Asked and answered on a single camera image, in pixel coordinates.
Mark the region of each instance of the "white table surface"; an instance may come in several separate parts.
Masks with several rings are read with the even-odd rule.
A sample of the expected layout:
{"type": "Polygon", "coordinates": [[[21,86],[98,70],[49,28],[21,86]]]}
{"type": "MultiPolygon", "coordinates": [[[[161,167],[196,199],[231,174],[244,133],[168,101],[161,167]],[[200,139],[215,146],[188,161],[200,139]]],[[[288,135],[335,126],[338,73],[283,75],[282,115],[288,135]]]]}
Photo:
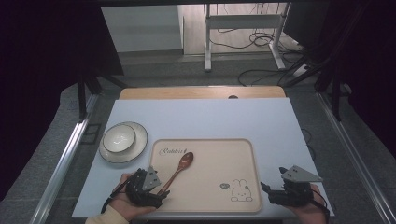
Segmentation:
{"type": "MultiPolygon", "coordinates": [[[[259,179],[272,189],[281,189],[279,167],[298,165],[318,174],[289,98],[118,100],[111,111],[106,130],[115,124],[133,121],[148,131],[148,144],[132,161],[110,163],[96,153],[73,217],[100,214],[103,203],[123,173],[149,167],[150,151],[159,139],[246,138],[254,148],[259,179]]],[[[329,204],[324,188],[318,184],[329,204]]],[[[227,219],[294,217],[288,209],[270,204],[262,191],[262,210],[254,214],[165,213],[154,212],[144,219],[227,219]]]]}

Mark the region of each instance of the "bunny illustration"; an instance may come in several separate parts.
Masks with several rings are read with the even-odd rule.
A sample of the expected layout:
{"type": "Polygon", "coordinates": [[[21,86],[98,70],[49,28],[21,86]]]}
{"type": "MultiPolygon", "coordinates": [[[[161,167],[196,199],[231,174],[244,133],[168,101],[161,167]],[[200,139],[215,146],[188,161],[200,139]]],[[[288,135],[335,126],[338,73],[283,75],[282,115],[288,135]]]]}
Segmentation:
{"type": "Polygon", "coordinates": [[[251,192],[248,188],[248,182],[244,179],[233,181],[233,197],[232,202],[251,202],[251,192]]]}

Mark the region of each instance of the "gray carpet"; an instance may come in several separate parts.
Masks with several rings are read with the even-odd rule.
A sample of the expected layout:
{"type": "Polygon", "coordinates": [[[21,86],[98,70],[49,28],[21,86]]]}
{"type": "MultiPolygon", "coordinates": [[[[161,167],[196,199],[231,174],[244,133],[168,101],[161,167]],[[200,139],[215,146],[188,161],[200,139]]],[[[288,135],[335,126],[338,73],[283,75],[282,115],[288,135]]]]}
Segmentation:
{"type": "MultiPolygon", "coordinates": [[[[177,60],[171,57],[165,57],[166,60],[148,57],[143,63],[123,63],[126,76],[118,79],[135,87],[240,85],[237,78],[248,69],[275,69],[275,63],[268,54],[253,59],[248,57],[242,55],[236,58],[214,58],[211,73],[204,72],[204,63],[199,57],[177,60]]],[[[126,62],[128,59],[121,58],[121,61],[126,62]]],[[[276,85],[282,78],[280,74],[270,74],[272,73],[248,73],[241,80],[247,85],[276,85]]],[[[100,138],[89,133],[95,130],[99,130],[99,134],[103,133],[114,100],[120,94],[119,87],[99,79],[104,89],[95,110],[100,110],[101,113],[95,113],[91,118],[90,127],[82,139],[83,144],[78,147],[47,223],[84,222],[71,218],[71,213],[91,168],[90,164],[100,138]]],[[[335,213],[333,223],[381,223],[380,215],[318,102],[318,97],[313,91],[314,81],[314,77],[309,78],[293,88],[286,89],[286,93],[307,144],[312,148],[318,173],[324,178],[324,187],[335,213]]],[[[395,208],[396,161],[362,123],[348,105],[346,97],[341,101],[340,112],[343,124],[363,160],[395,208]]],[[[0,203],[0,223],[29,222],[77,120],[77,88],[72,86],[63,92],[58,113],[35,155],[7,197],[0,203]]],[[[293,219],[284,220],[283,223],[298,222],[293,219]]]]}

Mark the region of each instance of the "sleeve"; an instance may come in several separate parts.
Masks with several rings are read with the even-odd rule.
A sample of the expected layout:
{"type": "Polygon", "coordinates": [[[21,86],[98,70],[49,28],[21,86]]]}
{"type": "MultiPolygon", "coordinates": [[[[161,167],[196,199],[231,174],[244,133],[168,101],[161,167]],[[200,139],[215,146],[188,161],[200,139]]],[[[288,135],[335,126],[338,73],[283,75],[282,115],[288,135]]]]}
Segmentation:
{"type": "Polygon", "coordinates": [[[106,211],[96,217],[89,217],[85,224],[128,224],[129,222],[110,205],[106,211]]]}

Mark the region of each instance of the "wooden spoon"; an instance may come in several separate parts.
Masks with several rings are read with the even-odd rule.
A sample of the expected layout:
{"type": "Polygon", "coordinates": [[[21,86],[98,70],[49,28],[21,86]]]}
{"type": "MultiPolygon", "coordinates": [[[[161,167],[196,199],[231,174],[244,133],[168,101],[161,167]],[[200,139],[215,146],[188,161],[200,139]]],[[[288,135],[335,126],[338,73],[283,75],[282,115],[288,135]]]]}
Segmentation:
{"type": "Polygon", "coordinates": [[[162,195],[164,192],[166,192],[168,190],[169,186],[171,186],[175,177],[178,175],[178,173],[180,173],[182,170],[189,168],[189,166],[192,164],[193,160],[194,160],[194,154],[192,154],[192,152],[186,153],[180,159],[180,162],[178,163],[178,167],[177,167],[177,170],[175,171],[175,173],[168,180],[168,182],[166,182],[166,184],[163,186],[163,188],[160,189],[160,191],[158,191],[157,195],[162,195]]]}

